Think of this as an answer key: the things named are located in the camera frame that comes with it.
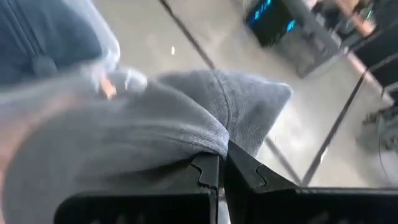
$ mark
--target concrete floor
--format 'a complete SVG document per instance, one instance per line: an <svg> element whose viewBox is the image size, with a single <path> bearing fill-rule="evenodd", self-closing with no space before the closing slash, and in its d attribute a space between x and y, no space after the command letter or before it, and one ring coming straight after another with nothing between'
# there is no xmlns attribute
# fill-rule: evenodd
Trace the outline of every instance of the concrete floor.
<svg viewBox="0 0 398 224"><path fill-rule="evenodd" d="M95 0L95 4L119 39L121 65L135 67L150 77L171 70L207 68L158 0ZM169 4L216 68L256 73L291 85L294 95L269 137L302 178L363 71L340 56L302 80L284 59L258 46L243 26L243 9L237 1L169 0ZM371 79L362 84L310 185L390 184L377 154L368 154L355 140L365 115L390 103L380 97L379 87ZM291 179L266 145L258 159Z"/></svg>

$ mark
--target blue led light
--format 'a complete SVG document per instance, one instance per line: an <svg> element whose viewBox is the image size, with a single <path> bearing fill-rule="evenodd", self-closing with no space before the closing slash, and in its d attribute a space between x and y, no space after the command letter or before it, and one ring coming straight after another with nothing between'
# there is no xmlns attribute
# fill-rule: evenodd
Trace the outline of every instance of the blue led light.
<svg viewBox="0 0 398 224"><path fill-rule="evenodd" d="M296 21L291 21L286 28L286 32L291 31L296 26Z"/></svg>
<svg viewBox="0 0 398 224"><path fill-rule="evenodd" d="M266 0L265 3L262 3L259 9L254 13L254 17L252 19L252 22L258 20L261 16L261 14L271 5L271 0Z"/></svg>

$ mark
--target gray floor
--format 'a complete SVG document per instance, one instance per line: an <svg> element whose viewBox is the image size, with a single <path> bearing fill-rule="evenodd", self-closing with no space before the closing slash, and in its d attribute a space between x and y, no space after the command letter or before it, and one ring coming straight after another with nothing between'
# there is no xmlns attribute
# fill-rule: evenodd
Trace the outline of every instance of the gray floor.
<svg viewBox="0 0 398 224"><path fill-rule="evenodd" d="M122 65L135 67L148 76L207 68L158 0L95 0L95 3L119 39ZM269 137L302 178L357 84L361 68L341 56L302 80L284 59L258 46L243 26L243 10L236 1L169 0L169 3L217 68L256 73L291 85L294 95ZM366 113L389 103L380 97L380 89L371 79L362 84L310 185L390 184L377 154L369 154L356 143ZM291 178L266 145L258 159Z"/></svg>

